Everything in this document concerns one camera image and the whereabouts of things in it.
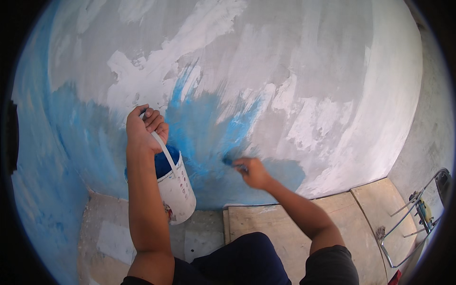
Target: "shoulder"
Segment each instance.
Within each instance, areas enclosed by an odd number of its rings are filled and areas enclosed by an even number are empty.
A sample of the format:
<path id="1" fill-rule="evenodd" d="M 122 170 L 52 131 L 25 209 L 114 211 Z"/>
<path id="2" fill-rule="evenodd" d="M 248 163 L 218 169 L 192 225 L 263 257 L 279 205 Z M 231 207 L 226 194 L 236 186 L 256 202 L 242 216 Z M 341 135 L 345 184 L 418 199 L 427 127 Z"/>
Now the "shoulder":
<path id="1" fill-rule="evenodd" d="M 306 276 L 300 282 L 305 284 L 359 284 L 350 251 L 334 245 L 311 254 L 306 261 Z"/>

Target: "wrist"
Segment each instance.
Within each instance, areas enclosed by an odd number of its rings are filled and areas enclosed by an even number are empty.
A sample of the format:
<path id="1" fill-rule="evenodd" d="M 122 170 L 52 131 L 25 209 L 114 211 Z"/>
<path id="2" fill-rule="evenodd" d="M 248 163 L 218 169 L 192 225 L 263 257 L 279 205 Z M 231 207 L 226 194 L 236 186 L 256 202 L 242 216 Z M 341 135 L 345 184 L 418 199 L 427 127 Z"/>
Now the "wrist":
<path id="1" fill-rule="evenodd" d="M 278 182 L 272 176 L 270 176 L 264 184 L 263 190 L 265 190 L 268 193 L 271 193 L 271 191 L 274 191 L 274 189 L 277 188 L 278 184 L 280 185 L 280 182 Z"/>
<path id="2" fill-rule="evenodd" d="M 145 144 L 131 144 L 127 143 L 126 150 L 127 160 L 129 159 L 150 159 L 155 158 L 155 152 Z"/>

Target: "right hand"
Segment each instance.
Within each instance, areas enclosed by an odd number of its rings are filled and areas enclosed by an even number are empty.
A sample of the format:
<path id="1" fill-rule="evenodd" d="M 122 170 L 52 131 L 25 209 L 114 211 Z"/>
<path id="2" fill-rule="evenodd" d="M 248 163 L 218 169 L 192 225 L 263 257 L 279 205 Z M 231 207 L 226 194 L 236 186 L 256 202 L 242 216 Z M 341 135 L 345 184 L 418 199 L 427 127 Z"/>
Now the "right hand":
<path id="1" fill-rule="evenodd" d="M 252 188 L 266 190 L 274 180 L 258 158 L 243 157 L 233 162 L 237 171 L 242 174 L 245 183 Z M 247 170 L 237 167 L 244 165 Z"/>

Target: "floor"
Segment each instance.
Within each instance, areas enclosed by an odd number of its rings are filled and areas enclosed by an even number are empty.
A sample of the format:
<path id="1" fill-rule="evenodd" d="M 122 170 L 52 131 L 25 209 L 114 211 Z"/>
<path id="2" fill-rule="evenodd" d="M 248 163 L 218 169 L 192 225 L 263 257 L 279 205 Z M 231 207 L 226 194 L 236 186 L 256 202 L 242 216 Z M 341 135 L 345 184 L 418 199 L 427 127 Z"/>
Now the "floor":
<path id="1" fill-rule="evenodd" d="M 90 193 L 84 212 L 79 241 L 80 284 L 120 284 L 136 255 L 128 226 L 128 201 Z M 381 225 L 392 228 L 406 212 L 390 217 L 404 205 L 399 192 L 388 179 L 351 191 L 312 200 L 323 208 L 339 227 L 358 270 L 360 284 L 387 284 L 396 269 L 390 268 L 377 244 L 374 232 Z M 280 205 L 228 207 L 222 211 L 196 211 L 182 224 L 170 226 L 174 256 L 192 262 L 235 240 L 260 231 L 269 236 L 293 284 L 305 275 L 305 262 L 311 241 Z M 415 246 L 410 214 L 385 240 L 397 263 Z"/>
<path id="2" fill-rule="evenodd" d="M 192 262 L 224 245 L 219 211 L 195 211 L 182 224 L 170 226 L 171 249 L 177 258 Z M 122 283 L 136 255 L 128 224 L 128 201 L 90 193 L 78 244 L 81 285 Z"/>

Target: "person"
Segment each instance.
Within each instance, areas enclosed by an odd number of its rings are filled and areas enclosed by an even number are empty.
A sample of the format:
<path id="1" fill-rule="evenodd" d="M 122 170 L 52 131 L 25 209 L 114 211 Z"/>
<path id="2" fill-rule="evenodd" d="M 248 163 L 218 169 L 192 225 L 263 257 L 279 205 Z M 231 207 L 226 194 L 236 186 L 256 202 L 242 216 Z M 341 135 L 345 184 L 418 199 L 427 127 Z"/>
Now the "person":
<path id="1" fill-rule="evenodd" d="M 126 131 L 130 234 L 137 255 L 122 285 L 291 284 L 263 233 L 241 236 L 191 264 L 173 257 L 168 217 L 155 174 L 154 156 L 162 149 L 150 135 L 155 131 L 166 143 L 169 126 L 158 110 L 146 104 L 128 115 Z M 312 240 L 301 285 L 359 283 L 339 230 L 320 207 L 271 177 L 259 159 L 241 158 L 233 163 L 245 166 L 237 167 L 244 181 L 271 194 Z"/>

